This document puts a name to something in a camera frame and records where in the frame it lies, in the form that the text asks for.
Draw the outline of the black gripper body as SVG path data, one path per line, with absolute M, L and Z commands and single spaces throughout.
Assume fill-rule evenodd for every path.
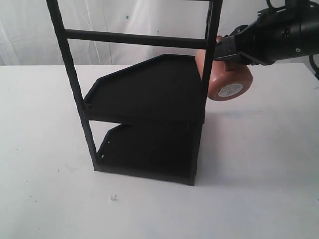
M 275 12 L 264 9 L 246 29 L 247 34 L 236 38 L 236 48 L 251 65 L 272 65 L 278 60 L 301 57 L 301 13 L 295 10 Z

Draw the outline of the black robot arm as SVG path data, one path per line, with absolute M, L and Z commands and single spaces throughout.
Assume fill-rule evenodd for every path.
M 317 3 L 287 0 L 282 7 L 267 5 L 252 24 L 237 27 L 216 44 L 214 60 L 266 66 L 318 54 Z

